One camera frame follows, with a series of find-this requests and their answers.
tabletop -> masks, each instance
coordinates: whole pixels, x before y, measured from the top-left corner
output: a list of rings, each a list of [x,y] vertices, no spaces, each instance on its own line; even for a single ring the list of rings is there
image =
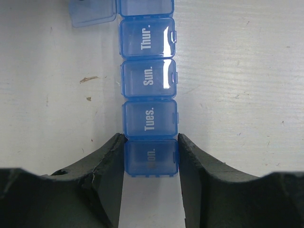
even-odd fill
[[[179,132],[243,172],[303,170],[303,1],[176,0],[174,19]],[[0,0],[0,167],[51,174],[122,132],[118,25]],[[125,176],[120,228],[143,227],[185,227],[178,176]]]

white wooden surface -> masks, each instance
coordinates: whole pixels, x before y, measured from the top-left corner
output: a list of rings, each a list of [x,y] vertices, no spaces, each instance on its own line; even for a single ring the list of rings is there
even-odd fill
[[[67,3],[0,0],[0,167],[51,174],[122,131],[118,22],[72,28]],[[174,18],[179,132],[250,174],[303,170],[303,1],[176,0]],[[184,228],[180,193],[125,177],[120,227]]]

white table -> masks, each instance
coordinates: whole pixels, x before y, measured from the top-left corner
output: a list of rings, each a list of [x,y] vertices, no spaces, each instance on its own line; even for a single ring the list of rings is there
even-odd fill
[[[67,4],[0,1],[0,167],[51,174],[122,132],[118,21],[72,28]],[[179,132],[250,174],[303,170],[303,1],[176,0],[174,18]],[[180,193],[126,176],[120,227],[184,228]]]

brown stain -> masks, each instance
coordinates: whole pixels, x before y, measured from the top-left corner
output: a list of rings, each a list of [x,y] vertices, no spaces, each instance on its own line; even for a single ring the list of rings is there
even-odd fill
[[[97,77],[97,76],[94,76],[94,77],[85,77],[79,83],[87,82],[87,81],[90,81],[90,80],[96,79],[96,78],[99,78],[99,77]]]

translucent blue lid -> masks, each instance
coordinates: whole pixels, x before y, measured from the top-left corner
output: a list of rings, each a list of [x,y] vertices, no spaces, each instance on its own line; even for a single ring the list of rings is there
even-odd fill
[[[121,70],[122,94],[128,99],[176,96],[177,73],[172,59],[125,61]]]
[[[115,0],[70,0],[69,13],[76,28],[113,21],[116,18]]]
[[[176,31],[172,18],[123,20],[120,54],[125,59],[170,58],[175,55]]]
[[[171,139],[178,131],[174,100],[127,101],[123,105],[123,131],[128,139]]]
[[[133,176],[174,176],[179,155],[176,140],[128,141],[124,145],[124,168]]]
[[[174,12],[174,0],[118,0],[118,4],[123,17],[170,16]]]

